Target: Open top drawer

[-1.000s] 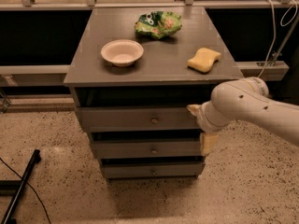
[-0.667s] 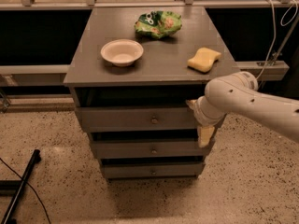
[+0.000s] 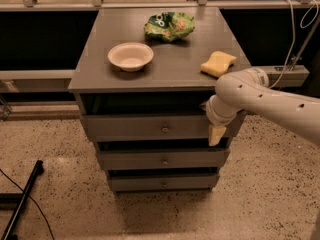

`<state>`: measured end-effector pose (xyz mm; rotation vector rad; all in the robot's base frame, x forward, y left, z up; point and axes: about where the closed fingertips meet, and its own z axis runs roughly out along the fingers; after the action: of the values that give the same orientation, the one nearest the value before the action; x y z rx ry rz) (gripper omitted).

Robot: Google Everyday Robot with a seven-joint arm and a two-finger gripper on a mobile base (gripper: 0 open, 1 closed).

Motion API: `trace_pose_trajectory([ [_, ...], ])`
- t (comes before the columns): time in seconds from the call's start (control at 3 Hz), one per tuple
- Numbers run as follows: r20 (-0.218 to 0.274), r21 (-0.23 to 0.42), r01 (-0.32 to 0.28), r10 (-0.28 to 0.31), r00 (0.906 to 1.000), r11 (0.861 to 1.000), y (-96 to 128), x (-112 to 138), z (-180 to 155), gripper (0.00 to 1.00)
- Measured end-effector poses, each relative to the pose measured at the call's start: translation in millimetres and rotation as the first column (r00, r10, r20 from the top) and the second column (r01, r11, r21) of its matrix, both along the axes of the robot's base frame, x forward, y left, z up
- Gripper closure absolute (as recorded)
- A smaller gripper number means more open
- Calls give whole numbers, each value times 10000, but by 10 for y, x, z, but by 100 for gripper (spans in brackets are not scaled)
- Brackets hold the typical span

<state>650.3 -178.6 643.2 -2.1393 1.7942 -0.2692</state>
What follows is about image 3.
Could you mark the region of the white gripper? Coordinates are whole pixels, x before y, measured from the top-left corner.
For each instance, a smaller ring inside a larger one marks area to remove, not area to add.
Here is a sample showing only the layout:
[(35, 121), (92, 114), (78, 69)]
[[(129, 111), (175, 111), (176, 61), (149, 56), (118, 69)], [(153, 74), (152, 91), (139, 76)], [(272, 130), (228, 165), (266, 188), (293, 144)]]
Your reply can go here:
[(205, 103), (205, 111), (208, 120), (213, 124), (209, 126), (208, 142), (211, 147), (217, 145), (226, 132), (226, 127), (239, 112), (223, 102), (217, 95), (213, 95)]

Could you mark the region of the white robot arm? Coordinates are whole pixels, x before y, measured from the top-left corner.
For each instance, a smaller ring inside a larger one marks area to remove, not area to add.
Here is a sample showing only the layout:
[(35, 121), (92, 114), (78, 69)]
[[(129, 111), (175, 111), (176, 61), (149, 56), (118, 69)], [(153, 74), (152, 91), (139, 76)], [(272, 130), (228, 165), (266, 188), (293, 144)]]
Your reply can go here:
[(260, 68), (222, 75), (215, 94), (205, 103), (206, 116), (214, 126), (228, 125), (238, 111), (247, 110), (320, 145), (320, 100), (276, 91)]

